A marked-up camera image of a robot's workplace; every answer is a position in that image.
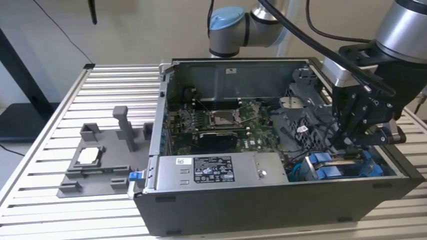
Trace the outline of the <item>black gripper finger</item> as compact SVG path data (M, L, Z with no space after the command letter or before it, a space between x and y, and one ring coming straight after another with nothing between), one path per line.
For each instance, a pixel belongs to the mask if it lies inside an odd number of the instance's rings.
M349 90L346 87L333 88L333 113L337 118L338 130L333 136L331 143L337 150L345 147L345 130L346 130L346 118L347 118L347 104L350 101Z
M367 124L365 120L370 112L370 103L365 96L350 92L349 101L343 110L343 144L345 148L355 144L358 137L366 134Z

